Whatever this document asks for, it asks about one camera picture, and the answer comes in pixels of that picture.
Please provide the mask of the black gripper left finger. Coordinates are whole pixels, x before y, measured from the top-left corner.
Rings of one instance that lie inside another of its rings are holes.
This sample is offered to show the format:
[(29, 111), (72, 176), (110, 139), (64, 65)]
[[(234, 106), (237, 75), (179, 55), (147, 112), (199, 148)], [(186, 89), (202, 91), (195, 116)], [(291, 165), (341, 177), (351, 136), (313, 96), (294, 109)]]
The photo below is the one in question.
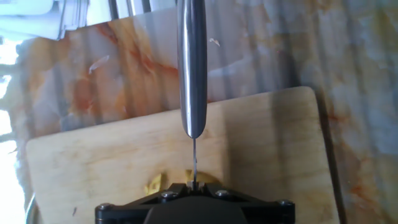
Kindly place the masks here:
[(191, 191), (191, 187), (184, 183), (173, 183), (169, 190), (174, 193), (189, 193)]

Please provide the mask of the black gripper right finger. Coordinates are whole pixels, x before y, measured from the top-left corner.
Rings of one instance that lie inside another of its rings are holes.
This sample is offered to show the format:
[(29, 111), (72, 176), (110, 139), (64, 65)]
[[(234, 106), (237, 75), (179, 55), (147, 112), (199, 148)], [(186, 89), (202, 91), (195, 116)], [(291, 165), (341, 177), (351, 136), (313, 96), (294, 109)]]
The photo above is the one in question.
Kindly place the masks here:
[(198, 190), (202, 193), (216, 193), (218, 190), (222, 189), (222, 185), (220, 183), (198, 183)]

